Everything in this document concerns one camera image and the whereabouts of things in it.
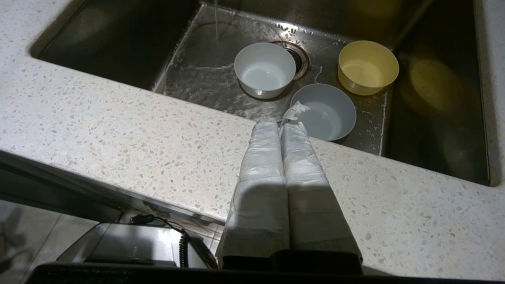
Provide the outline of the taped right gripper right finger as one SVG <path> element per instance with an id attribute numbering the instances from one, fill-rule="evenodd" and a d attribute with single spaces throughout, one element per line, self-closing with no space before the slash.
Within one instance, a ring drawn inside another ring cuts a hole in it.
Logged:
<path id="1" fill-rule="evenodd" d="M 351 253 L 363 259 L 301 120 L 310 108 L 296 102 L 283 115 L 280 146 L 288 190 L 290 246 Z"/>

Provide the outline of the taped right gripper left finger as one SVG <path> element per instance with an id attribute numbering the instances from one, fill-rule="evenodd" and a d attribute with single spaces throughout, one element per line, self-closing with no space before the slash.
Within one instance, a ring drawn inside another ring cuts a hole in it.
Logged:
<path id="1" fill-rule="evenodd" d="M 269 269 L 290 247 L 288 192 L 274 118 L 252 129 L 216 250 L 222 269 Z"/>

